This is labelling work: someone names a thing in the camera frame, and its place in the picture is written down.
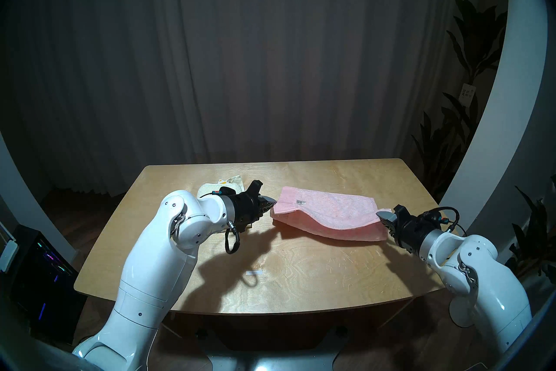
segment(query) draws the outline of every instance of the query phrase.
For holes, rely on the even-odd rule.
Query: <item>folded towel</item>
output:
[[[306,232],[333,239],[384,241],[388,230],[371,197],[283,187],[270,216]]]
[[[245,191],[245,187],[243,186],[243,180],[241,179],[241,175],[236,175],[226,180],[218,180],[216,184],[206,183],[201,185],[197,190],[197,198],[205,194],[212,193],[213,191],[219,191],[220,187],[224,187],[224,186],[228,188],[233,188],[236,191],[236,194]]]

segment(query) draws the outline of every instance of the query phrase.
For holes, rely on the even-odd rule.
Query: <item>white towel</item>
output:
[[[228,178],[226,180],[218,180],[216,184],[206,183],[199,187],[197,191],[197,198],[204,196],[205,194],[211,193],[213,191],[218,191],[220,187],[226,186],[228,188],[233,188],[236,193],[241,193],[245,191],[245,187],[243,186],[243,180],[241,179],[241,175],[233,176],[232,178]]]

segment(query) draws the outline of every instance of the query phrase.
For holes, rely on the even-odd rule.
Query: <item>pink towel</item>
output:
[[[388,230],[371,197],[284,187],[270,216],[306,232],[350,241],[384,241]]]

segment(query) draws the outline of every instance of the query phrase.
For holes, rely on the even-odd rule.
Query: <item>plant tag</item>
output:
[[[473,100],[473,96],[475,95],[475,89],[473,85],[463,84],[462,92],[460,92],[458,98],[462,106],[469,107],[471,105],[471,100]]]

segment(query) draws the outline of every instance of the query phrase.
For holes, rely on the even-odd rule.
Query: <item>black cable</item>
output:
[[[453,208],[451,206],[439,206],[438,208],[433,208],[433,209],[429,209],[428,211],[423,212],[421,215],[419,215],[417,217],[417,221],[419,221],[420,219],[422,219],[423,217],[429,215],[431,212],[434,211],[445,211],[445,210],[450,210],[450,211],[454,211],[455,214],[455,220],[453,222],[453,224],[457,225],[458,221],[459,221],[459,212],[456,208]]]
[[[463,231],[463,236],[467,236],[467,232],[465,231],[464,228],[462,228],[458,223],[456,223],[455,225],[459,226],[459,228]]]
[[[236,228],[232,228],[232,231],[233,231],[233,235],[236,237],[236,242],[233,245],[231,250],[230,250],[230,244],[228,244],[228,235],[230,234],[230,229],[226,229],[226,234],[225,234],[224,248],[226,249],[226,252],[228,254],[235,253],[237,249],[240,247],[240,234]]]

